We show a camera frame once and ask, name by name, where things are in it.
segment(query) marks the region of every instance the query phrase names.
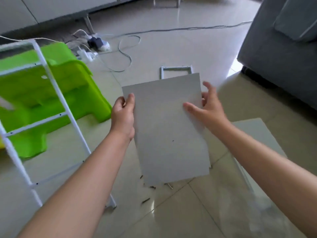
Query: hand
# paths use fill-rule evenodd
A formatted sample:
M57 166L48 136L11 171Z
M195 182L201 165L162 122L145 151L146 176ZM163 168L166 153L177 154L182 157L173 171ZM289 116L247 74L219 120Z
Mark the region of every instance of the hand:
M208 92L202 92L203 108L198 108L192 103L184 103L185 110L194 115L200 122L202 122L211 132L213 126L217 122L229 122L224 109L218 99L216 88L209 82L203 82L203 85L208 88Z
M134 137L134 116L133 109L135 106L134 94L129 94L125 101L124 97L118 97L111 113L111 128L110 131L117 131L127 135L130 141Z

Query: white metal frame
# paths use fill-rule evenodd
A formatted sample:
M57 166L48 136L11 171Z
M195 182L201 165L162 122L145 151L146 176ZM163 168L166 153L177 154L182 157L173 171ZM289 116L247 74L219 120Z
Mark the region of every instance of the white metal frame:
M161 66L161 79L164 79L164 70L188 70L189 74L194 73L193 65L190 66L180 66L180 67L165 67Z
M77 168L78 166L80 166L80 164L82 164L82 162L78 163L78 164L75 164L71 167L68 167L67 169L57 173L57 174L54 174L50 177L47 177L45 178L44 180L41 180L41 181L38 181L38 182L32 182L28 173L26 172L26 169L24 168L23 166L23 163L22 161L20 160L19 156L18 156L18 153L16 152L16 150L14 149L14 146L12 145L10 139L8 138L9 136L11 135L15 135L19 132L22 132L22 131L25 131L27 129L30 129L30 128L33 128L35 126L38 126L40 124L44 124L44 123L47 123L51 120L54 120L54 119L57 119L57 118L60 118L60 117L63 117L63 116L68 116L72 125L74 126L78 136L80 137L80 140L81 140L81 143L82 143L82 146L83 148L85 149L87 155L90 155L91 154L91 151L86 143L86 140L84 138L84 136L82 135L79 127L78 127L78 124L72 114L72 112L70 111L69 107L68 107L68 104L60 90L60 88L58 87L58 84L56 82L56 80L54 79L54 76L53 76L53 73L51 72L42 52L41 52L41 49L39 47L39 45L37 44L37 42L34 40L34 39L30 39L30 40L24 40L24 41L19 41L19 42L14 42L14 43L10 43L10 44L5 44L5 45L1 45L0 46L0 51L6 51L6 50L10 50L10 49L14 49L14 48L19 48L19 47L23 47L23 46L33 46L34 50L36 51L38 57L39 57L39 62L36 62L36 63L30 63L30 64L27 64L27 65L24 65L24 66L21 66L21 67L17 67L17 68L14 68L14 69L10 69L10 70L6 70L6 71L2 71L0 72L0 77L3 76L3 75L6 75L6 74L9 74L9 73L13 73L13 72L17 72L17 71L20 71L20 70L23 70L23 69L28 69L28 68L32 68L32 67L35 67L37 65L42 65L46 71L46 74L47 74L47 77L49 78L50 82L52 83L53 85L53 88L56 92L56 94L58 95L58 98L59 100L61 101L63 107L65 108L65 112L62 112L60 114L57 114L57 115L54 115L54 116L51 116L51 117L48 117L46 119L43 119L43 120L40 120L40 121L37 121L33 124L29 124L27 126L24 126L24 127L21 127L21 128L18 128L16 130L13 130L13 131L10 131L10 132L6 132L5 128L3 127L1 121L0 121L0 135L2 137L2 141L6 147L6 150L10 156L10 158L12 159L13 163L15 164L15 166L18 168L19 172L22 174L24 180L26 181L26 184L28 185L28 187L30 188L37 204L41 207L43 205L38 193L36 192L35 190L35 187L40 185L40 184L44 184L46 183L47 181L57 177L57 176L60 176L61 174L65 173L65 172L68 172L74 168ZM113 199L112 195L110 194L110 197L109 197L109 201L108 201L108 206L112 206L113 208L116 208L117 204L115 202L115 200Z

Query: white cabinet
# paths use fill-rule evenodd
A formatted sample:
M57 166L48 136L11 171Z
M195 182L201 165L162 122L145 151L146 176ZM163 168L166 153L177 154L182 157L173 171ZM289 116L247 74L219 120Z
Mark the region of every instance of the white cabinet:
M116 2L117 0L23 0L38 22Z
M0 0L0 34L37 24L21 0Z

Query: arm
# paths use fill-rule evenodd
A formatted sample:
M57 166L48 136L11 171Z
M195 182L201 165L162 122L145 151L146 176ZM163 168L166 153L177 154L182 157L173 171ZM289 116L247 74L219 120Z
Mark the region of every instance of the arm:
M279 155L232 125L216 94L204 82L203 109L191 103L184 108L200 120L279 207L307 236L317 236L317 177Z
M40 208L18 237L92 237L134 136L135 98L117 99L107 137Z

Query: person's left hand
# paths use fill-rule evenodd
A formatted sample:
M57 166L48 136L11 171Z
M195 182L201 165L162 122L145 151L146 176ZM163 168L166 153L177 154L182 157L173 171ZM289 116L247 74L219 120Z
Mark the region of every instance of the person's left hand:
M111 113L111 128L110 131L117 131L127 135L130 141L134 137L134 116L133 110L135 106L134 94L129 94L125 101L124 97L118 97Z

